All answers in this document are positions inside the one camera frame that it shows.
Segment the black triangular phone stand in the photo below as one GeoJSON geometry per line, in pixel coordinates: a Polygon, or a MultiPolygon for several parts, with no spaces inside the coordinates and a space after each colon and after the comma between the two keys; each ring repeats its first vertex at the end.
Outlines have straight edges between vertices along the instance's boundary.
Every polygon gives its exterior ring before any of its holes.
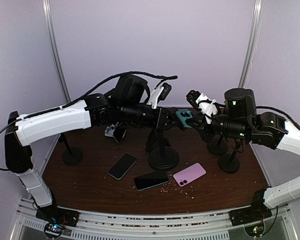
{"type": "Polygon", "coordinates": [[[163,130],[152,129],[145,143],[145,151],[150,154],[153,150],[159,149],[160,146],[170,147],[171,143],[169,139],[164,136],[163,130]],[[158,137],[162,137],[162,143],[159,143],[158,137]]]}

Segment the pink phone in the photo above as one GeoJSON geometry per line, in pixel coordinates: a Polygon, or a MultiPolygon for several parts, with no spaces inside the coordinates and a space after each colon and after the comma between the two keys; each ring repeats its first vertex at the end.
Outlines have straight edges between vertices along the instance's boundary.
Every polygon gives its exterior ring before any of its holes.
{"type": "Polygon", "coordinates": [[[193,165],[175,173],[173,178],[180,187],[184,187],[204,176],[206,173],[207,171],[200,163],[194,163],[193,165]]]}

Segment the black phone teal case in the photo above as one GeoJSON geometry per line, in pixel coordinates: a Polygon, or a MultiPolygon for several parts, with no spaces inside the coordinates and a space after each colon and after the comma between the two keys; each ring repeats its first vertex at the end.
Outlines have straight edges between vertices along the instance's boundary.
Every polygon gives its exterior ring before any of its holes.
{"type": "Polygon", "coordinates": [[[157,186],[161,186],[170,181],[167,173],[165,171],[153,171],[133,179],[134,186],[137,191],[144,191],[157,186]]]}

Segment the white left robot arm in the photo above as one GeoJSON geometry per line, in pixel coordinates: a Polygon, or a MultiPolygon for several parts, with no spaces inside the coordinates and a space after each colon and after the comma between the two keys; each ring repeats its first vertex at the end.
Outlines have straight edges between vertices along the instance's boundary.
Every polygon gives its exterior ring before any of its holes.
{"type": "Polygon", "coordinates": [[[145,73],[130,71],[116,74],[115,88],[105,94],[94,89],[58,107],[36,113],[10,113],[4,134],[5,170],[15,173],[34,198],[37,208],[51,222],[62,218],[52,191],[39,176],[32,161],[31,144],[69,131],[106,126],[107,133],[128,127],[164,130],[173,125],[169,110],[159,107],[172,87],[169,77],[158,76],[150,90],[145,73]]]}

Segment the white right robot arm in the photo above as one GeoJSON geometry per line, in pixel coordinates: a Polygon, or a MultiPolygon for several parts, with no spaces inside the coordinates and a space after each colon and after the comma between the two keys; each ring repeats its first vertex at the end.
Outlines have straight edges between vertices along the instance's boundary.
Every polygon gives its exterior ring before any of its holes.
{"type": "MultiPolygon", "coordinates": [[[[258,114],[251,89],[227,90],[223,110],[214,99],[199,91],[191,90],[186,99],[198,111],[187,123],[199,132],[204,142],[209,143],[219,135],[236,141],[235,152],[246,142],[300,156],[300,126],[288,114],[273,107],[263,106],[265,112],[258,114]]],[[[262,221],[272,216],[272,209],[297,198],[300,198],[300,176],[256,191],[249,207],[229,212],[231,224],[262,221]]]]}

